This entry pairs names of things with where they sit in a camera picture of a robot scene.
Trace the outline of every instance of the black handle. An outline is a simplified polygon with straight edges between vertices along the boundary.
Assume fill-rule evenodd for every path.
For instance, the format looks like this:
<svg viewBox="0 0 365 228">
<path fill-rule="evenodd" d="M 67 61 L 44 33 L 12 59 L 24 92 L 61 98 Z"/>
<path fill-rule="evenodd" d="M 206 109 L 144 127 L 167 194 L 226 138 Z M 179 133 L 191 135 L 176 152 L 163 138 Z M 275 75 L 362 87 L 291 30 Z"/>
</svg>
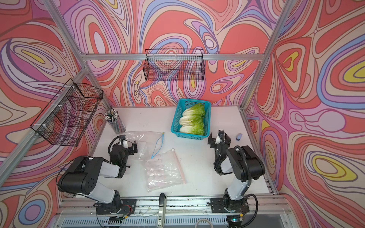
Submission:
<svg viewBox="0 0 365 228">
<path fill-rule="evenodd" d="M 165 205 L 165 198 L 166 198 L 165 194 L 161 193 L 160 194 L 160 199 L 158 200 L 158 207 L 159 208 L 164 207 L 164 205 Z"/>
</svg>

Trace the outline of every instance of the ziplock bag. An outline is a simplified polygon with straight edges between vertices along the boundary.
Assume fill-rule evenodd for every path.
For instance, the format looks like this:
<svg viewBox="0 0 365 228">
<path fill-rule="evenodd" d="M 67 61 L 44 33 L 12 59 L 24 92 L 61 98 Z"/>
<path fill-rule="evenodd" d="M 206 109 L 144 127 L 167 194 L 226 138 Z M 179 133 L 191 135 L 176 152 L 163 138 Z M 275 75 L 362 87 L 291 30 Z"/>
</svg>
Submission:
<svg viewBox="0 0 365 228">
<path fill-rule="evenodd" d="M 183 170 L 175 149 L 157 154 L 144 163 L 147 175 L 147 191 L 167 188 L 185 183 Z"/>
<path fill-rule="evenodd" d="M 148 160 L 157 154 L 164 140 L 164 132 L 155 131 L 129 131 L 122 133 L 126 140 L 137 143 L 138 153 L 129 156 L 128 159 Z"/>
</svg>

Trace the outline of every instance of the psychedelic patterned wall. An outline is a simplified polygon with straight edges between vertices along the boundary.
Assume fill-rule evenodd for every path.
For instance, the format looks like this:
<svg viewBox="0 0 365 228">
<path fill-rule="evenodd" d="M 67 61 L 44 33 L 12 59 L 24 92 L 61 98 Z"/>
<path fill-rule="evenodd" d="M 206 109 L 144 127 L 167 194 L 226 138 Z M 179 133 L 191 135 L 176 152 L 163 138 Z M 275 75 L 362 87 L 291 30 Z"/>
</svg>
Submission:
<svg viewBox="0 0 365 228">
<path fill-rule="evenodd" d="M 97 108 L 77 147 L 53 146 L 39 138 L 0 188 L 0 227 L 46 227 L 61 198 L 55 178 L 70 160 L 89 155 L 101 130 L 106 108 Z"/>
<path fill-rule="evenodd" d="M 88 64 L 112 106 L 174 106 L 180 98 L 213 105 L 240 105 L 258 61 L 217 61 L 204 82 L 146 81 L 143 61 L 106 60 Z"/>
<path fill-rule="evenodd" d="M 299 0 L 251 100 L 251 129 L 301 227 L 365 227 L 365 1 Z"/>
<path fill-rule="evenodd" d="M 41 0 L 0 1 L 0 21 L 2 162 L 80 66 Z M 104 110 L 101 103 L 78 147 L 37 140 L 0 188 L 0 227 L 47 226 L 62 196 L 55 176 L 69 160 L 89 154 L 104 123 Z"/>
<path fill-rule="evenodd" d="M 63 1 L 58 5 L 84 53 L 144 53 L 196 48 L 263 53 L 281 1 Z M 113 106 L 176 105 L 180 98 L 239 105 L 257 61 L 206 61 L 205 81 L 145 82 L 143 61 L 90 61 Z"/>
<path fill-rule="evenodd" d="M 251 48 L 263 53 L 283 4 L 268 0 L 55 3 L 84 53 L 144 53 L 146 48 L 176 43 L 180 48 L 202 47 L 211 54 Z"/>
<path fill-rule="evenodd" d="M 2 2 L 0 164 L 55 93 L 80 70 L 41 1 Z"/>
</svg>

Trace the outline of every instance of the mounting plate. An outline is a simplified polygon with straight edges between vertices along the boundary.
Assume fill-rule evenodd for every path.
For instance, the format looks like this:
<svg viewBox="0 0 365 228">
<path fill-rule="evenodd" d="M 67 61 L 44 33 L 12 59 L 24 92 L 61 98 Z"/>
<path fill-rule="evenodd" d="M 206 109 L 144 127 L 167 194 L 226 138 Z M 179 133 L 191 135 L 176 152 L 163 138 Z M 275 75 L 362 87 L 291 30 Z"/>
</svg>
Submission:
<svg viewBox="0 0 365 228">
<path fill-rule="evenodd" d="M 132 208 L 131 211 L 131 215 L 134 214 L 135 208 L 136 208 L 136 203 L 137 203 L 137 199 L 121 199 L 122 200 L 122 204 L 123 205 L 129 205 Z M 129 213 L 130 208 L 128 206 L 122 206 L 122 209 L 119 211 L 119 215 L 122 214 L 128 214 Z M 108 211 L 104 211 L 104 208 L 102 206 L 98 206 L 96 208 L 96 214 L 98 215 L 110 215 L 110 213 Z"/>
<path fill-rule="evenodd" d="M 223 205 L 223 198 L 210 198 L 210 206 L 212 209 L 212 213 L 242 213 L 242 214 L 246 214 L 248 212 L 250 212 L 248 203 L 246 199 L 242 199 L 243 200 L 243 204 L 235 211 L 227 211 L 224 208 Z"/>
</svg>

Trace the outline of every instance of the wire mesh basket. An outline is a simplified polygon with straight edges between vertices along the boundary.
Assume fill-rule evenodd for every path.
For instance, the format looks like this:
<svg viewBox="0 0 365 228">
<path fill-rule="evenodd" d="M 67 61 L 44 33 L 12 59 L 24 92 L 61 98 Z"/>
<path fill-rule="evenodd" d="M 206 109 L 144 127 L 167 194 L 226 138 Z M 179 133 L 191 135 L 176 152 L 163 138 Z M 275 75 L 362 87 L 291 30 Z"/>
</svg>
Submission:
<svg viewBox="0 0 365 228">
<path fill-rule="evenodd" d="M 39 128 L 32 129 L 52 145 L 78 146 L 102 98 L 101 89 L 73 83 Z"/>
<path fill-rule="evenodd" d="M 204 81 L 203 49 L 146 49 L 146 81 Z"/>
</svg>

